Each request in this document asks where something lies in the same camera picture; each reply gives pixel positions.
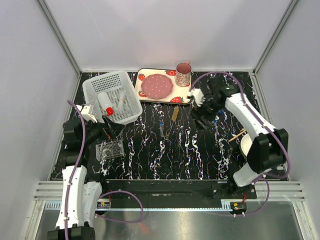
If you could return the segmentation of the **brown test tube brush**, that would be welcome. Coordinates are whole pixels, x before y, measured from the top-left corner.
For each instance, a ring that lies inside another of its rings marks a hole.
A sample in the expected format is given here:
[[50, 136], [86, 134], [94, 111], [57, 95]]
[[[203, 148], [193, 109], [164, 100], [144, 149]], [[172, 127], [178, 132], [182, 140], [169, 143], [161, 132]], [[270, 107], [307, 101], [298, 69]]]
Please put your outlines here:
[[176, 121], [177, 121], [179, 111], [180, 111], [179, 106], [176, 105], [176, 106], [174, 107], [174, 109], [173, 109], [173, 113], [172, 113], [172, 116], [171, 116], [172, 125], [170, 126], [169, 132], [167, 132], [166, 135], [165, 135], [165, 138], [166, 138], [166, 139], [169, 137], [169, 135], [170, 135], [170, 133], [171, 133], [171, 131], [172, 131], [172, 128], [173, 128], [174, 124], [175, 124]]

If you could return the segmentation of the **white red-capped wash bottle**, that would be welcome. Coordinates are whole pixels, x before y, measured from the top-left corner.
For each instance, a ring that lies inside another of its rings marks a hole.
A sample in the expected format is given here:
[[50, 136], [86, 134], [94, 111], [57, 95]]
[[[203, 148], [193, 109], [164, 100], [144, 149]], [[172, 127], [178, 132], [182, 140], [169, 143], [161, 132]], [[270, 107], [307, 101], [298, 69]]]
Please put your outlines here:
[[106, 92], [100, 92], [97, 95], [98, 102], [100, 103], [103, 114], [107, 117], [110, 117], [114, 114], [113, 104]]

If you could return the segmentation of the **wooden test tube clamp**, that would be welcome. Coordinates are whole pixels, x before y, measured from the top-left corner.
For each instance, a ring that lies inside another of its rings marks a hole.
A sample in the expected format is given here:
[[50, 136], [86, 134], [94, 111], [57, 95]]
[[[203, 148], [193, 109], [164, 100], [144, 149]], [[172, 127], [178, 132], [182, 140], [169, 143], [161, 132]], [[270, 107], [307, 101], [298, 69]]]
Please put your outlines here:
[[243, 134], [245, 134], [247, 131], [246, 129], [242, 129], [237, 135], [233, 136], [232, 138], [229, 139], [229, 142], [234, 141], [235, 139], [237, 139], [238, 137], [242, 136]]

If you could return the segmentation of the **bundle of plastic pipettes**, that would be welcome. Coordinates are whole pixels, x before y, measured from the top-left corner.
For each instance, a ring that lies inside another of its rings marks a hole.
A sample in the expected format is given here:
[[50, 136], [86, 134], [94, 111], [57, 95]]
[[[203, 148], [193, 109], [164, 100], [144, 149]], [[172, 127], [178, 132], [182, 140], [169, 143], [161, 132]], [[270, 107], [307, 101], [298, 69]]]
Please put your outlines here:
[[126, 95], [125, 91], [122, 91], [119, 94], [119, 100], [118, 100], [118, 105], [116, 109], [117, 114], [122, 114], [125, 111], [125, 95]]

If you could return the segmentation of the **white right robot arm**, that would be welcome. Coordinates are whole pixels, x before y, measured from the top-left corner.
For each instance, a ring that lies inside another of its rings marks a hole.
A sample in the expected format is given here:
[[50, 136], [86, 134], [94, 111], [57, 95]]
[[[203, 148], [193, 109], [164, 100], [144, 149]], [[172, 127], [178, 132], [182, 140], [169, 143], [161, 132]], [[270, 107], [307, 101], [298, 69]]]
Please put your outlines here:
[[227, 185], [228, 195], [239, 198], [245, 187], [254, 183], [262, 175], [270, 175], [270, 171], [282, 164], [290, 163], [288, 155], [289, 134], [285, 129], [277, 129], [254, 109], [246, 97], [241, 83], [229, 76], [235, 84], [219, 86], [213, 82], [207, 85], [209, 94], [193, 86], [187, 98], [195, 103], [190, 114], [200, 130], [207, 128], [205, 122], [212, 121], [219, 110], [225, 108], [232, 113], [246, 130], [251, 145], [245, 154], [245, 164], [232, 175]]

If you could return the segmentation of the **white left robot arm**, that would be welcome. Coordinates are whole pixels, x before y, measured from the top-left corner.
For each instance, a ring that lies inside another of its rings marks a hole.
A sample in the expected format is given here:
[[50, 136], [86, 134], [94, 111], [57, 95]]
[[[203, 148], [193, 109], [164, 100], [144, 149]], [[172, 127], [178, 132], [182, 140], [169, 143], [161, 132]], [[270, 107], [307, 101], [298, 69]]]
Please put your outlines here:
[[101, 138], [115, 139], [125, 125], [103, 116], [103, 122], [82, 117], [63, 124], [62, 200], [55, 229], [46, 235], [48, 240], [94, 240], [93, 221], [98, 198], [108, 193], [108, 186], [98, 176], [88, 176], [90, 146]]

